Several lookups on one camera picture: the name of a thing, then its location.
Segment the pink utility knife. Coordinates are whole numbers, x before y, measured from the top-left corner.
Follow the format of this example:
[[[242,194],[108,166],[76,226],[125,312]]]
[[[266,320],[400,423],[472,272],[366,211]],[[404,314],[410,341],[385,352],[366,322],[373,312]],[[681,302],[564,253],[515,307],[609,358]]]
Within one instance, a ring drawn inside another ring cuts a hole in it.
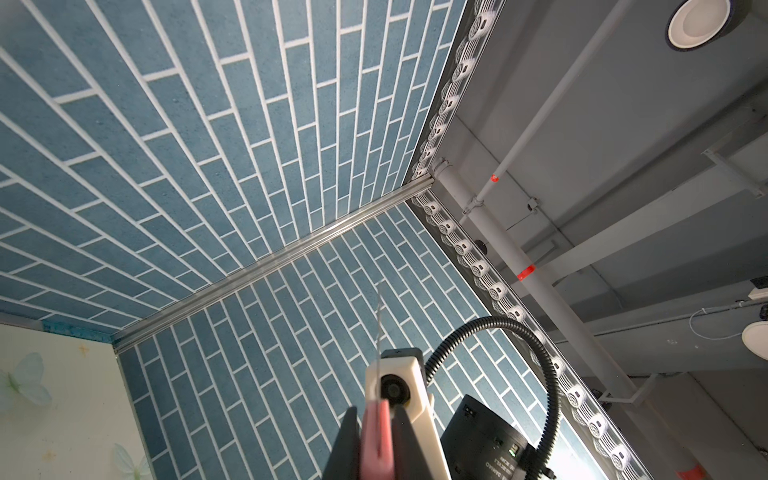
[[[376,286],[376,358],[373,363],[373,390],[371,395],[366,395],[367,403],[361,432],[361,479],[395,478],[390,405],[381,393],[381,339],[383,334],[381,314],[384,306],[382,287],[382,282]]]

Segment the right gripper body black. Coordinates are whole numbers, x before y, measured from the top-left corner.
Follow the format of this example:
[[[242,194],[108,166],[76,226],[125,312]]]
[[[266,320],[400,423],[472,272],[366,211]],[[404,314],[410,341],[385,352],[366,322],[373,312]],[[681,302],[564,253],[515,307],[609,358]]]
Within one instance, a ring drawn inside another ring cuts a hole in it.
[[[518,430],[466,394],[441,435],[451,479],[524,479],[534,448]]]

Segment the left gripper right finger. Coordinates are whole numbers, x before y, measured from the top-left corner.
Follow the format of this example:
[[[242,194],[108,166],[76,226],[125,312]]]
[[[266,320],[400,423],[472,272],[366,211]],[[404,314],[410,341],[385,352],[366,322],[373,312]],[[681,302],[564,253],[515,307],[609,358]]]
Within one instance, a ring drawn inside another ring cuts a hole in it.
[[[426,457],[422,452],[406,410],[394,408],[391,420],[392,446],[396,480],[432,480]]]

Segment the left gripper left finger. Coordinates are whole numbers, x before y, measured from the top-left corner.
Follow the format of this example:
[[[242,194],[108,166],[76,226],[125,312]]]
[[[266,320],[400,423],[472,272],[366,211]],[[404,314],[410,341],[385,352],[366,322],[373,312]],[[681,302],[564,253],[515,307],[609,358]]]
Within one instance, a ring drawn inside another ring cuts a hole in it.
[[[330,456],[323,470],[323,480],[357,480],[360,469],[360,425],[358,409],[349,407],[342,419]]]

